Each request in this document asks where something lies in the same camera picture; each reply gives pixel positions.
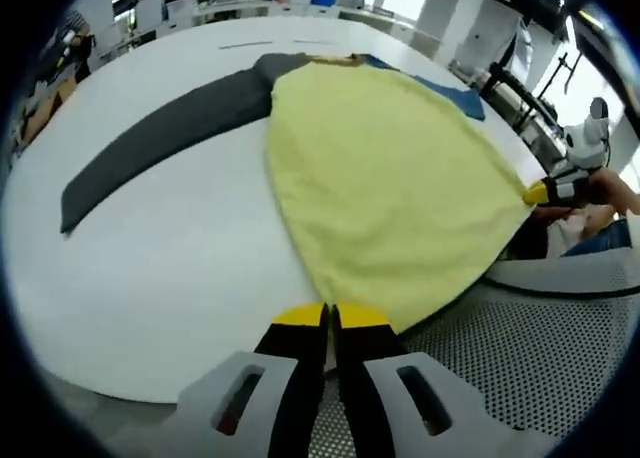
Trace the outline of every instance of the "workstation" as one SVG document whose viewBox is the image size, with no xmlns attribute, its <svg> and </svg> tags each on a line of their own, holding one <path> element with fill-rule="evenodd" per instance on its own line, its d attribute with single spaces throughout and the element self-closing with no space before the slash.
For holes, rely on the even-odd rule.
<svg viewBox="0 0 640 458">
<path fill-rule="evenodd" d="M 513 456 L 523 449 L 542 456 L 580 421 L 637 321 L 633 250 L 498 259 L 533 211 L 521 196 L 567 162 L 567 130 L 575 126 L 573 137 L 587 136 L 594 120 L 606 118 L 607 130 L 598 128 L 589 155 L 604 165 L 618 158 L 615 140 L 630 139 L 618 127 L 633 131 L 637 120 L 619 86 L 605 93 L 609 77 L 570 116 L 564 102 L 555 110 L 542 104 L 552 96 L 547 92 L 565 87 L 565 71 L 573 76 L 571 90 L 588 60 L 589 52 L 580 60 L 565 55 L 572 44 L 566 27 L 547 30 L 536 21 L 545 20 L 543 13 L 526 16 L 526 9 L 516 13 L 505 4 L 518 6 L 517 0 L 424 0 L 413 20 L 385 12 L 385 0 L 364 0 L 360 8 L 340 0 L 330 7 L 133 0 L 122 11 L 124 1 L 108 0 L 108 20 L 85 13 L 96 40 L 91 75 L 65 96 L 37 139 L 21 147 L 3 202 L 6 272 L 26 340 L 56 396 L 81 422 L 124 454 L 149 446 L 138 427 L 170 416 L 191 383 L 235 352 L 256 349 L 279 314 L 331 302 L 334 293 L 381 309 L 405 349 L 427 353 L 442 366 L 438 373 L 482 395 L 483 419 L 501 430 L 524 430 Z M 486 32 L 480 28 L 493 19 L 496 4 L 518 15 L 518 31 L 505 27 L 498 46 L 485 43 L 490 49 L 481 54 Z M 562 4 L 555 7 L 560 16 L 570 13 Z M 442 20 L 438 26 L 434 16 Z M 520 32 L 527 20 L 536 30 L 528 39 Z M 577 43 L 595 36 L 593 26 L 584 26 L 576 26 L 583 37 Z M 116 29 L 123 34 L 113 39 Z M 282 71 L 282 60 L 292 59 L 302 62 Z M 554 74 L 557 63 L 562 68 Z M 48 86 L 58 90 L 76 69 L 77 63 L 61 68 Z M 253 82 L 233 82 L 226 99 L 210 91 L 256 70 L 266 91 Z M 242 104 L 251 94 L 261 100 L 247 111 Z M 602 94 L 606 117 L 590 109 Z M 398 106 L 396 99 L 413 101 Z M 262 103 L 268 112 L 260 114 L 255 109 Z M 242 118 L 247 113 L 253 118 Z M 225 116 L 240 118 L 209 123 Z M 367 120 L 370 126 L 360 125 Z M 397 136 L 396 146 L 387 146 L 376 127 Z M 328 143 L 318 145 L 322 153 L 302 141 L 316 137 L 314 129 Z M 177 135 L 187 141 L 173 143 Z M 365 140 L 374 135 L 380 139 Z M 349 136 L 353 148 L 327 136 Z M 298 141 L 286 141 L 292 137 Z M 380 159 L 385 153 L 393 159 Z M 615 161 L 620 173 L 633 157 Z M 304 175 L 300 162 L 313 176 Z M 344 172 L 351 167 L 357 173 Z M 312 179 L 327 181 L 298 188 Z M 328 194 L 342 203 L 337 210 L 322 208 L 326 197 L 304 201 L 327 183 L 332 193 L 344 186 L 353 194 Z M 420 183 L 420 193 L 443 210 L 473 218 L 445 223 L 421 207 L 403 208 L 403 200 L 390 197 L 418 196 L 407 183 Z M 370 189 L 382 190 L 373 196 L 388 193 L 385 207 L 397 208 L 379 209 L 373 198 L 362 198 L 363 208 L 345 206 L 358 193 L 371 196 Z M 465 201 L 466 211 L 452 201 Z M 340 208 L 354 208 L 353 215 Z M 389 217 L 399 211 L 415 213 L 415 221 L 394 223 L 398 218 Z M 378 221 L 367 221 L 369 213 Z M 324 229 L 313 214 L 344 223 L 346 232 Z M 355 217 L 362 233 L 349 221 Z M 429 246 L 436 234 L 447 239 Z M 335 243 L 322 248 L 324 240 Z M 314 254 L 318 247 L 322 259 Z M 399 272 L 395 263 L 409 271 Z M 346 271 L 336 271 L 337 264 Z M 450 268 L 456 272 L 440 272 Z M 425 273 L 431 281 L 418 276 Z M 398 286 L 403 280 L 411 286 Z M 393 287 L 401 293 L 376 291 Z M 421 287 L 428 291 L 417 292 Z M 333 359 L 325 364 L 310 456 L 355 456 Z M 105 426 L 101 418 L 109 413 Z"/>
</svg>

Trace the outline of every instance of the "white table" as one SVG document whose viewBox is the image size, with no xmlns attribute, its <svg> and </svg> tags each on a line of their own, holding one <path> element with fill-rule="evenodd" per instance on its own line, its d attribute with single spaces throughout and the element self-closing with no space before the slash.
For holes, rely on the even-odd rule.
<svg viewBox="0 0 640 458">
<path fill-rule="evenodd" d="M 271 43 L 220 49 L 254 42 Z M 47 370 L 106 395 L 175 402 L 234 350 L 252 350 L 275 315 L 316 300 L 268 184 L 267 120 L 163 161 L 108 197 L 70 237 L 59 233 L 63 188 L 109 142 L 161 105 L 270 52 L 367 52 L 464 86 L 384 33 L 321 18 L 205 25 L 101 68 L 25 151 L 4 197 L 9 285 Z M 525 184 L 541 178 L 522 141 L 485 111 L 487 120 L 474 125 Z"/>
</svg>

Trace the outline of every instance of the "gray cloth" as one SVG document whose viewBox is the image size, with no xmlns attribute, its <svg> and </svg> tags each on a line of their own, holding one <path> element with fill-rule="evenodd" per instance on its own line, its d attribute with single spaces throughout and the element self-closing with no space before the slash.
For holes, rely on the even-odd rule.
<svg viewBox="0 0 640 458">
<path fill-rule="evenodd" d="M 269 116 L 275 81 L 308 62 L 304 54 L 264 55 L 253 68 L 196 88 L 133 125 L 66 186 L 60 232 L 73 230 L 102 200 L 162 160 Z"/>
</svg>

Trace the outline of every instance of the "yellow cloth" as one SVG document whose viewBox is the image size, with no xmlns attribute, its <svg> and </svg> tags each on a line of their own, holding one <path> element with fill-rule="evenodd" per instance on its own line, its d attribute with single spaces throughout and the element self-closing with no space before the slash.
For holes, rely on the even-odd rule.
<svg viewBox="0 0 640 458">
<path fill-rule="evenodd" d="M 480 277 L 527 214 L 486 138 L 396 71 L 311 63 L 281 77 L 267 154 L 321 297 L 380 308 L 396 332 Z"/>
</svg>

